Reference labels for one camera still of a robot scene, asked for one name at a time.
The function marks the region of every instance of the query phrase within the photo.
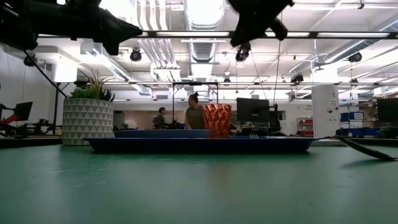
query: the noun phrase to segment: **green table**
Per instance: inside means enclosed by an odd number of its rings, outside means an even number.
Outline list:
[[[5,224],[398,223],[398,162],[347,147],[296,155],[2,149],[0,178]]]

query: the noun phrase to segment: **potted plant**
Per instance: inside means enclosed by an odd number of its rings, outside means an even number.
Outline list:
[[[113,100],[115,94],[104,90],[111,79],[88,78],[90,85],[77,87],[63,102],[62,143],[88,145],[83,138],[106,138],[113,135]]]

